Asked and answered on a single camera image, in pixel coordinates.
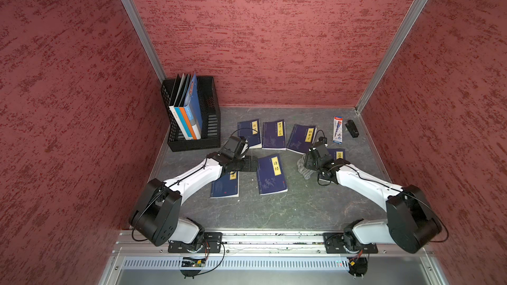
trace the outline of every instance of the yellow book label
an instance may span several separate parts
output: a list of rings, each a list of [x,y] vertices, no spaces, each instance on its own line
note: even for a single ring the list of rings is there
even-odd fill
[[[306,133],[305,142],[312,142],[312,136],[313,136],[313,128],[309,128]]]
[[[257,126],[257,121],[253,121],[252,122],[252,134],[253,135],[256,135],[257,133],[259,133],[259,127]]]
[[[271,163],[273,163],[273,170],[275,171],[275,176],[281,175],[282,171],[280,169],[280,163],[278,163],[278,157],[275,156],[275,157],[271,158]]]
[[[283,121],[277,123],[278,125],[278,136],[283,136]]]

